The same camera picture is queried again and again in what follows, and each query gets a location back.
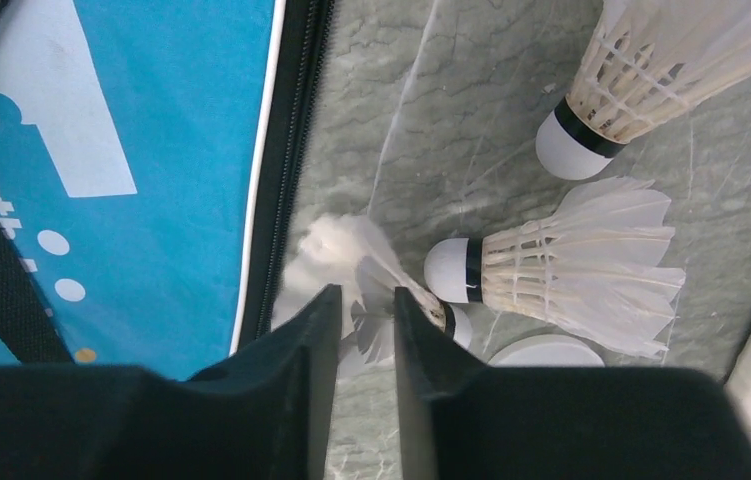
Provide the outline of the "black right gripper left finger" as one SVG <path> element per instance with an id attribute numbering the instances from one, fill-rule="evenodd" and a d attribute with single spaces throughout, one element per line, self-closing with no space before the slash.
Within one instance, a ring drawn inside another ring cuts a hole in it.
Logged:
<path id="1" fill-rule="evenodd" d="M 0 479 L 319 479 L 342 290 L 186 381 L 137 366 L 0 367 Z"/>

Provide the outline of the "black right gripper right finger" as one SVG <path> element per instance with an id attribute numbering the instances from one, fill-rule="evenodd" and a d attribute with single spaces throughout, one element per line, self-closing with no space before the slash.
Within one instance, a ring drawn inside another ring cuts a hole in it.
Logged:
<path id="1" fill-rule="evenodd" d="M 406 479 L 751 479 L 723 388 L 695 370 L 493 367 L 394 294 Z"/>

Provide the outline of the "white round tube lid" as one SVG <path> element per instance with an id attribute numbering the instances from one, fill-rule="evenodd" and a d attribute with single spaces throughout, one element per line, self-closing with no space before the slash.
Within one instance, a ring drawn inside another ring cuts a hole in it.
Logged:
<path id="1" fill-rule="evenodd" d="M 502 348 L 489 361 L 495 367 L 604 367 L 586 343 L 566 335 L 527 337 Z"/>

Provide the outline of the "white shuttlecock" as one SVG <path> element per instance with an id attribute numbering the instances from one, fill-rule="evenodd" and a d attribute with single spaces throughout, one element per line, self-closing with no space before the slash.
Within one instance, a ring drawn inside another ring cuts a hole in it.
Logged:
<path id="1" fill-rule="evenodd" d="M 424 279 L 439 299 L 553 324 L 620 354 L 655 358 L 686 274 L 661 266 L 671 199 L 650 180 L 578 185 L 548 217 L 483 238 L 438 242 Z"/>
<path id="2" fill-rule="evenodd" d="M 326 214 L 308 226 L 284 267 L 271 328 L 287 323 L 328 284 L 342 287 L 340 379 L 394 364 L 397 287 L 408 289 L 427 319 L 448 337 L 470 346 L 468 316 L 407 274 L 386 235 L 366 216 Z"/>
<path id="3" fill-rule="evenodd" d="M 634 139 L 751 77 L 751 1 L 606 1 L 571 87 L 538 128 L 550 174 L 584 180 Z"/>

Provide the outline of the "blue racket bag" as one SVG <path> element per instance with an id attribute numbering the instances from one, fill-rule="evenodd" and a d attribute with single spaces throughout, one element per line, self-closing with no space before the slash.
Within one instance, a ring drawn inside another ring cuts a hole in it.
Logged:
<path id="1" fill-rule="evenodd" d="M 270 330 L 334 5 L 0 1 L 0 365 Z"/>

